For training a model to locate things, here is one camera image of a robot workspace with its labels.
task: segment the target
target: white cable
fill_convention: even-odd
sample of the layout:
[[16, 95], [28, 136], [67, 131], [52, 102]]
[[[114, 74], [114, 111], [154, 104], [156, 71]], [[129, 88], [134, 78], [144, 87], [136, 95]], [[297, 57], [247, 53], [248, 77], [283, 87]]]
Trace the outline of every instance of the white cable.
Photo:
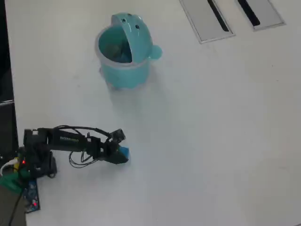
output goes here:
[[1, 176], [1, 177], [3, 176], [2, 172], [3, 172], [3, 169], [4, 169], [5, 167], [11, 166], [11, 165], [15, 165], [15, 164], [17, 164], [18, 162], [19, 162], [18, 159], [12, 159], [12, 160], [8, 161], [7, 163], [5, 163], [5, 164], [1, 167], [1, 169], [0, 169], [0, 176]]

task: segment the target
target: white tabletop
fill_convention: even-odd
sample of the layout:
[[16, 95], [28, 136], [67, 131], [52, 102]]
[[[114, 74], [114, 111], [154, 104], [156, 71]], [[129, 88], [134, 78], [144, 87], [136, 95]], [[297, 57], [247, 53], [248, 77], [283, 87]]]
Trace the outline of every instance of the white tabletop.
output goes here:
[[[301, 1], [253, 32], [219, 0], [235, 37], [200, 45], [178, 0], [7, 0], [19, 142], [25, 128], [122, 128], [131, 160], [83, 169], [55, 152], [28, 226], [294, 226], [301, 223]], [[97, 34], [139, 14], [163, 49], [149, 80], [110, 90]]]

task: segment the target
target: gray floor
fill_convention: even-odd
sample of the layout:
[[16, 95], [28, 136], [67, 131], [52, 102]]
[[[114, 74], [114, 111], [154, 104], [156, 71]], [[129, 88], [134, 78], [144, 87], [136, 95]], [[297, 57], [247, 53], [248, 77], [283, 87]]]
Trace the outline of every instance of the gray floor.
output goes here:
[[[17, 198], [18, 194], [0, 186], [0, 226], [8, 226], [9, 218]], [[24, 201], [22, 198], [16, 210], [12, 226], [26, 226]]]

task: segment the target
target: teal container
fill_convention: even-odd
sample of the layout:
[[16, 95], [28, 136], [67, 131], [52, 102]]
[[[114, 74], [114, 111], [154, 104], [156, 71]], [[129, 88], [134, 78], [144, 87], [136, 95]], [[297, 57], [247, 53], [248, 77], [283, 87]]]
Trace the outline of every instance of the teal container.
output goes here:
[[97, 37], [102, 73], [117, 89], [132, 89], [146, 82], [150, 59], [159, 59], [162, 50], [154, 46], [151, 34], [137, 15], [119, 13]]

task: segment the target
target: robotic arm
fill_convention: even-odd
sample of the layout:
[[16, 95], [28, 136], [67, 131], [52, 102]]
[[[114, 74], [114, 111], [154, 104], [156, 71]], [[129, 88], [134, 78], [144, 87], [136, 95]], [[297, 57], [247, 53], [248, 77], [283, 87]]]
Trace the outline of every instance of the robotic arm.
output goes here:
[[[72, 129], [76, 133], [63, 131]], [[107, 137], [105, 142], [100, 138], [82, 135], [77, 129], [88, 129]], [[95, 161], [107, 161], [114, 164], [128, 161], [129, 149], [119, 143], [125, 139], [122, 129], [107, 133], [101, 129], [89, 127], [59, 126], [53, 129], [26, 129], [24, 132], [24, 147], [20, 149], [20, 163], [26, 168], [32, 178], [42, 176], [52, 177], [56, 174], [56, 162], [51, 150], [71, 152], [86, 152]]]

